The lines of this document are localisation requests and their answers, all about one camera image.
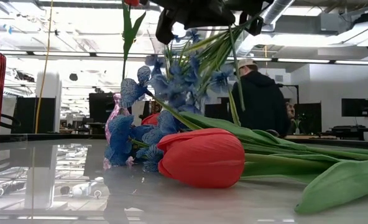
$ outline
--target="monitor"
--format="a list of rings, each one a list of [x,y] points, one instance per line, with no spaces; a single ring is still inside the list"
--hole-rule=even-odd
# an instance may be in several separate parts
[[[368,99],[341,99],[341,116],[368,117]]]

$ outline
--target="person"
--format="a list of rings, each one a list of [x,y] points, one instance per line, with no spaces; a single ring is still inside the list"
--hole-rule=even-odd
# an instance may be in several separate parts
[[[245,111],[241,108],[238,83],[234,84],[232,95],[241,126],[273,133],[276,131],[279,136],[285,137],[290,128],[290,120],[285,98],[275,81],[261,74],[252,59],[240,60],[238,68]]]

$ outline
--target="black object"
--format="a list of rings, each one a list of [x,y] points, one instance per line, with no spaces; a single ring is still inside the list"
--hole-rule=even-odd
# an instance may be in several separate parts
[[[235,22],[235,16],[220,0],[152,0],[164,10],[159,16],[156,31],[157,39],[168,44],[174,38],[172,26],[179,22],[184,29],[208,26],[230,26]]]
[[[75,74],[75,73],[71,73],[70,80],[72,80],[72,81],[78,81],[78,75]]]
[[[341,99],[341,116],[368,117],[368,99]]]
[[[295,117],[301,122],[299,129],[304,134],[322,132],[321,103],[302,103],[295,105]]]
[[[241,126],[258,130],[276,130],[286,136],[290,128],[285,98],[275,81],[257,71],[241,77],[245,111],[241,110],[238,84],[232,89]]]
[[[13,126],[12,134],[35,133],[36,109],[38,98],[17,98],[14,118],[21,122],[21,126]],[[54,130],[55,98],[42,98],[39,111],[38,133],[49,133]]]
[[[114,109],[113,93],[90,93],[89,111],[94,122],[106,123]]]

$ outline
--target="white cap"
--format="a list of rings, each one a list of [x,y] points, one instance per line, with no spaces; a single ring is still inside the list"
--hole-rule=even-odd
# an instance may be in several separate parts
[[[238,68],[242,68],[243,66],[246,66],[246,65],[255,65],[255,66],[257,66],[257,64],[250,58],[242,59],[238,62]]]

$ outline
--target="fluorescent light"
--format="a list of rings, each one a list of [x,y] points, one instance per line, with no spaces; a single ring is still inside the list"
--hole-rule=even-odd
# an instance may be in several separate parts
[[[271,62],[272,58],[258,58],[258,57],[252,57],[253,61],[255,62]]]
[[[321,60],[321,59],[298,59],[298,58],[278,58],[278,62],[329,63],[329,60]]]
[[[338,65],[368,65],[368,61],[337,60]]]
[[[39,1],[40,2],[51,2],[52,0],[39,0]],[[53,0],[53,2],[122,4],[122,1],[108,1],[108,0]]]
[[[34,52],[34,55],[46,55],[47,52]],[[85,52],[49,52],[50,56],[90,56]]]
[[[27,55],[27,52],[17,50],[0,50],[0,53],[8,55]]]
[[[97,53],[97,57],[123,57],[123,54]]]

